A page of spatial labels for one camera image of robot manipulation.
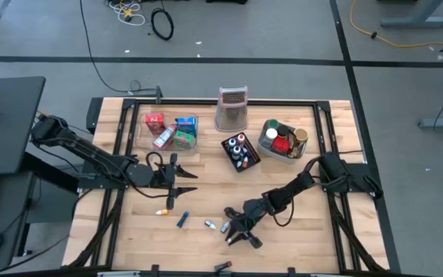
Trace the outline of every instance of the clear plastic container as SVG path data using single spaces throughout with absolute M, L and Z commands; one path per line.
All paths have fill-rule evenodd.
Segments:
M 267 155 L 269 157 L 278 159 L 282 162 L 286 162 L 288 164 L 292 164 L 292 163 L 297 162 L 304 155 L 305 148 L 307 146 L 307 142 L 305 142 L 304 147 L 300 150 L 300 152 L 298 153 L 298 156 L 296 158 L 288 157 L 287 155 L 282 155 L 271 148 L 264 147 L 263 141 L 265 139 L 265 133 L 266 133 L 266 130 L 268 130 L 268 123 L 270 120 L 266 120 L 265 124 L 263 125 L 262 131 L 261 131 L 261 134 L 260 134 L 259 140 L 258 140 L 258 152 L 261 154 Z M 282 124 L 281 122 L 279 122 L 279 124 L 287 126 L 288 129 L 290 130 L 290 132 L 295 131 L 295 128 L 293 128 L 291 126 L 288 126 L 286 124 Z
M 162 113 L 164 116 L 164 125 L 165 127 L 169 127 L 170 125 L 175 125 L 176 118 L 187 118 L 187 117 L 193 117 L 196 118 L 195 128 L 196 128 L 196 135 L 199 132 L 198 128 L 198 116 L 195 114 L 185 113 L 185 112 L 152 112 L 152 113 Z M 174 142 L 173 136 L 170 138 L 170 140 L 167 142 L 167 144 L 162 147 L 161 149 L 157 149 L 154 147 L 155 140 L 160 135 L 154 135 L 150 131 L 149 127 L 146 125 L 146 115 L 150 113 L 144 113 L 140 114 L 138 116 L 138 123 L 136 124 L 136 134 L 135 134 L 135 146 L 139 149 L 144 149 L 147 152 L 150 151 L 156 151 L 156 152 L 177 152 L 182 155 L 194 155 L 195 154 L 195 147 L 198 144 L 197 136 L 193 136 L 194 140 L 192 144 L 186 145 L 186 144 L 178 144 Z

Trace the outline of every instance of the metal grater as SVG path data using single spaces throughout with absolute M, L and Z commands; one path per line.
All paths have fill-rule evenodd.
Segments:
M 217 130 L 235 132 L 247 128 L 247 101 L 247 86 L 220 88 L 215 116 Z

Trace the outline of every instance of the gray floor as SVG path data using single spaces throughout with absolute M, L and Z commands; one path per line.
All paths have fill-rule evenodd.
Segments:
M 239 57 L 342 59 L 327 1 L 250 0 L 246 6 L 166 2 L 175 20 L 175 37 L 162 42 L 147 26 L 118 23 L 101 1 L 84 0 L 92 51 L 104 57 Z M 358 0 L 355 22 L 397 43 L 443 41 L 443 29 L 385 30 L 382 16 L 403 16 L 422 5 Z M 145 3 L 149 12 L 159 3 Z M 439 46 L 397 49 L 357 33 L 348 23 L 351 0 L 338 1 L 353 60 L 436 62 Z M 443 5 L 435 14 L 443 15 Z M 0 55 L 86 56 L 76 1 L 12 0 L 0 21 Z M 105 80 L 127 89 L 160 85 L 168 96 L 215 96 L 219 86 L 248 85 L 251 97 L 351 99 L 344 67 L 310 65 L 99 64 Z M 355 68 L 381 180 L 405 273 L 443 276 L 443 133 L 423 132 L 416 123 L 434 117 L 443 103 L 443 69 Z M 0 63 L 0 77 L 47 78 L 40 109 L 85 126 L 89 100 L 117 95 L 98 80 L 88 63 Z M 60 160 L 36 152 L 44 160 Z M 76 157 L 55 150 L 72 162 Z M 54 195 L 52 189 L 45 194 Z M 63 195 L 72 202 L 73 197 Z M 42 250 L 66 235 L 63 221 L 32 227 L 28 248 Z M 64 244 L 18 271 L 60 265 Z

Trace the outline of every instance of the wooden tabletop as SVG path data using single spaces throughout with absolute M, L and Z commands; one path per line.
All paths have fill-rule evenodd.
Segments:
M 360 150 L 357 128 L 349 101 L 330 101 L 338 147 L 341 152 Z M 122 98 L 104 98 L 93 143 L 112 152 L 121 113 Z M 213 271 L 213 266 L 232 261 L 234 272 L 338 272 L 332 236 L 331 219 L 326 194 L 314 187 L 295 197 L 295 214 L 291 224 L 278 227 L 270 216 L 264 217 L 252 230 L 264 243 L 253 249 L 248 242 L 228 247 L 219 228 L 227 221 L 223 209 L 233 207 L 241 211 L 245 200 L 257 199 L 262 192 L 287 185 L 301 172 L 305 164 L 319 155 L 315 121 L 311 108 L 296 106 L 249 106 L 248 127 L 244 130 L 255 143 L 261 127 L 268 118 L 276 118 L 287 125 L 308 132 L 308 146 L 304 156 L 294 165 L 261 156 L 261 162 L 246 172 L 237 173 L 220 142 L 235 133 L 219 132 L 214 126 L 216 106 L 212 105 L 140 105 L 139 113 L 164 112 L 196 114 L 198 116 L 198 144 L 195 152 L 179 153 L 178 163 L 198 179 L 176 179 L 178 186 L 196 186 L 197 190 L 181 195 L 175 209 L 168 215 L 155 215 L 165 208 L 165 199 L 147 199 L 129 189 L 122 206 L 118 241 L 113 269 L 149 270 L 153 264 L 168 271 Z M 124 153 L 131 114 L 122 138 Z M 327 139 L 327 130 L 323 126 Z M 144 162 L 145 153 L 139 143 L 133 154 Z M 363 162 L 361 153 L 341 155 L 347 162 Z M 142 189 L 149 194 L 165 191 Z M 103 191 L 95 190 L 78 204 L 72 223 L 63 264 L 72 262 L 95 233 Z M 388 268 L 384 242 L 379 228 L 375 205 L 365 193 L 348 194 L 355 233 L 379 265 Z M 280 222 L 288 219 L 289 211 L 277 215 Z M 190 216 L 182 229 L 176 226 L 184 211 Z M 211 220 L 217 229 L 203 223 Z M 341 233 L 347 265 L 351 268 L 348 240 Z M 108 241 L 104 240 L 102 249 Z M 105 261 L 102 251 L 100 261 Z

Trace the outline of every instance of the yellow cable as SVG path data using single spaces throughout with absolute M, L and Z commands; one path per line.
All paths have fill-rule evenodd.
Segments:
M 366 35 L 372 35 L 371 32 L 367 32 L 365 30 L 360 29 L 359 27 L 357 27 L 357 25 L 355 25 L 355 23 L 353 22 L 353 11 L 355 9 L 355 3 L 357 2 L 357 0 L 353 0 L 353 3 L 351 4 L 351 11 L 350 11 L 350 23 L 351 26 L 353 26 L 353 28 L 357 29 L 357 31 L 366 34 Z M 426 42 L 426 43 L 420 43 L 420 44 L 415 44 L 415 45 L 399 45 L 396 44 L 394 42 L 390 42 L 389 40 L 387 40 L 384 37 L 381 37 L 380 35 L 377 35 L 375 38 L 378 38 L 380 40 L 382 40 L 383 42 L 397 47 L 397 48 L 416 48 L 416 47 L 423 47 L 423 46 L 427 46 L 427 45 L 443 45 L 443 42 Z

